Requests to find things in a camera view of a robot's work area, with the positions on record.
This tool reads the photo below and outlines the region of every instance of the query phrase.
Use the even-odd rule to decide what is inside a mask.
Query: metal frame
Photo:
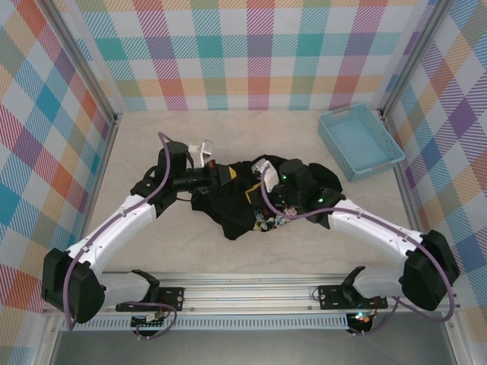
[[[117,119],[117,112],[110,105],[107,96],[103,92],[100,83],[91,70],[83,52],[79,48],[78,42],[72,36],[71,31],[64,22],[58,8],[50,0],[37,0],[37,5],[43,12],[48,23],[51,25],[51,28],[56,33],[56,36],[62,44],[62,48],[68,54],[71,62],[85,82],[103,114],[114,124]]]
[[[126,273],[105,275],[121,276]],[[162,287],[184,287],[183,310],[181,316],[193,315],[277,315],[277,314],[316,314],[353,313],[353,309],[321,310],[313,299],[313,290],[320,285],[339,285],[345,275],[271,275],[271,274],[192,274],[192,273],[151,273],[161,281]],[[393,306],[379,309],[388,313]],[[443,300],[438,311],[446,311],[447,299]],[[408,312],[399,307],[398,312]],[[56,309],[46,309],[46,316],[63,316]],[[102,316],[120,316],[115,307],[107,307]]]
[[[395,107],[407,84],[411,80],[412,74],[416,70],[424,55],[428,51],[431,42],[433,41],[434,35],[438,31],[443,19],[447,16],[449,10],[454,4],[454,0],[438,0],[433,11],[431,12],[430,18],[427,20],[425,29],[419,35],[419,40],[416,43],[414,49],[409,56],[409,59],[404,66],[403,71],[399,75],[396,84],[390,92],[389,97],[383,108],[383,114],[386,116]]]

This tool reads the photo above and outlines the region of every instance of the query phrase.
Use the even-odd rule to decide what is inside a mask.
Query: black mounting bracket
[[[183,287],[159,287],[156,297],[152,303],[162,303],[172,306],[177,312],[183,310],[184,288]],[[117,304],[117,312],[159,312],[159,306],[137,306],[127,303]]]
[[[387,308],[387,298],[361,298],[355,306],[343,296],[342,285],[321,285],[318,287],[318,299],[322,310],[331,309],[378,309]]]

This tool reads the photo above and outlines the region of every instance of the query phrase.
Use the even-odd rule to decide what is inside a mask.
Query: white plastic part
[[[399,279],[403,276],[404,267],[365,268],[360,271],[353,282],[354,288],[364,298],[402,297],[403,289]]]
[[[394,264],[400,264],[401,268],[404,267],[404,262],[407,260],[406,252],[414,251],[416,246],[405,241],[402,236],[392,233],[387,228],[363,218],[362,215],[366,214],[372,216],[392,227],[395,227],[397,230],[400,230],[405,235],[412,237],[414,240],[417,240],[418,242],[422,241],[420,232],[407,230],[406,228],[396,226],[395,224],[373,215],[368,211],[364,211],[349,199],[340,201],[337,205],[335,205],[335,208],[351,209],[359,212],[360,215],[357,216],[354,214],[335,211],[329,216],[330,229],[347,233],[350,236],[355,237],[357,240],[378,249],[389,256],[389,258],[393,260]]]
[[[123,276],[101,275],[100,284],[106,288],[103,307],[125,302],[139,302],[144,299],[149,290],[148,281],[133,272]]]
[[[79,250],[83,249],[83,246],[90,237],[93,236],[94,233],[97,232],[111,217],[122,213],[124,210],[132,207],[143,199],[144,198],[140,195],[130,195],[127,197],[123,205],[95,231],[68,248],[69,256],[74,258]],[[125,217],[119,218],[102,232],[102,234],[89,247],[88,251],[83,254],[79,262],[90,262],[91,270],[93,270],[97,278],[99,278],[108,262],[110,262],[115,254],[120,251],[137,232],[154,221],[155,218],[155,207],[148,203],[144,203],[134,211],[128,213]]]
[[[267,192],[271,192],[272,189],[274,189],[274,186],[279,184],[279,175],[274,166],[268,160],[261,158],[252,166],[252,171],[259,172],[262,175],[267,167],[268,169],[264,176],[264,182],[266,183]]]
[[[188,147],[188,151],[191,154],[197,155],[198,158],[195,158],[195,167],[204,167],[205,163],[208,159],[212,156],[213,153],[213,142],[208,141],[207,139],[203,141],[201,146],[195,146],[191,144]]]

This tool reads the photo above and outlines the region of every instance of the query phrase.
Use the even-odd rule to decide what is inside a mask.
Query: gray metal floor
[[[60,332],[51,365],[455,364],[443,325],[395,315],[369,338],[345,331],[172,331],[153,341],[131,332]]]

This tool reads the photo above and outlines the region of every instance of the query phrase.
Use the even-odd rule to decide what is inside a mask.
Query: light blue tray
[[[365,104],[323,114],[318,134],[349,181],[391,169],[405,157]]]

